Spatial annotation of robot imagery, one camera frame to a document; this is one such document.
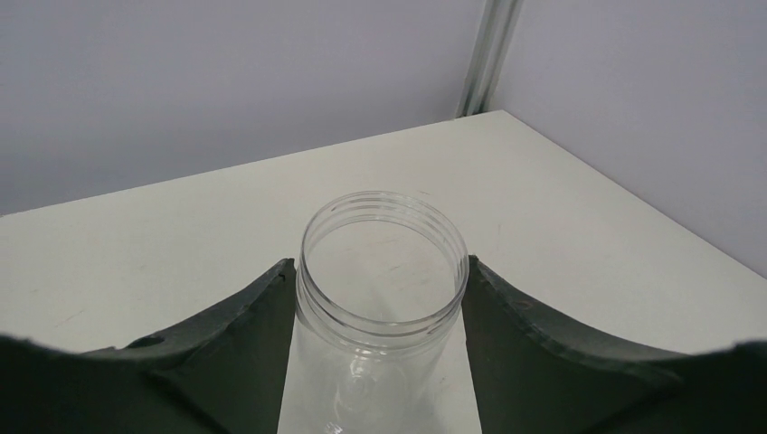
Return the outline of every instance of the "jar body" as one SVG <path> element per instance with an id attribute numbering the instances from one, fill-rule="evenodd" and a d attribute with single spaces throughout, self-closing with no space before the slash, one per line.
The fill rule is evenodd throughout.
<path id="1" fill-rule="evenodd" d="M 381 306 L 387 306 L 389 312 L 415 303 L 411 300 L 417 300 L 413 294 L 420 288 L 416 283 L 402 290 L 410 291 L 404 293 L 404 303 L 393 307 L 385 299 L 365 302 L 365 315 L 360 316 L 327 297 L 330 291 L 324 292 L 313 278 L 320 274 L 318 267 L 312 269 L 314 247 L 330 232 L 351 223 L 382 220 L 413 230 L 437 248 L 450 274 L 450 287 L 444 288 L 450 296 L 445 306 L 406 321 L 375 318 Z M 468 256 L 458 231 L 436 210 L 412 198 L 356 193 L 317 213 L 307 228 L 301 253 L 293 348 L 310 431 L 391 434 L 410 430 L 408 427 L 418 424 L 424 390 L 458 318 L 466 286 Z M 374 275 L 385 281 L 381 273 Z M 390 287 L 394 287 L 391 282 L 382 284 L 384 290 Z"/>

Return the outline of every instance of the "transparent container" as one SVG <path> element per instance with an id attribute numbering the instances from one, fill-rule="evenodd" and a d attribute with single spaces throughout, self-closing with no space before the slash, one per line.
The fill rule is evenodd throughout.
<path id="1" fill-rule="evenodd" d="M 468 274 L 458 230 L 418 199 L 352 193 L 320 209 L 298 259 L 308 432 L 412 432 Z"/>

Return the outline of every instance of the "table surface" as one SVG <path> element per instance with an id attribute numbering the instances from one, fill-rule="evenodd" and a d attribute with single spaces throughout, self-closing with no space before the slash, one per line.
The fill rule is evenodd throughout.
<path id="1" fill-rule="evenodd" d="M 502 111 L 6 215 L 0 332 L 120 347 L 295 257 L 311 215 L 360 190 L 431 203 L 506 280 L 608 333 L 684 353 L 767 337 L 767 280 Z M 464 340 L 459 321 L 433 432 L 479 432 Z"/>

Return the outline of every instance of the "gray background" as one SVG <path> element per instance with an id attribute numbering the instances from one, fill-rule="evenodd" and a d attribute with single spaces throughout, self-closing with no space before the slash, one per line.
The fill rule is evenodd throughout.
<path id="1" fill-rule="evenodd" d="M 455 116 L 479 0 L 0 0 L 0 213 Z"/>
<path id="2" fill-rule="evenodd" d="M 525 0 L 493 107 L 767 277 L 767 1 Z"/>

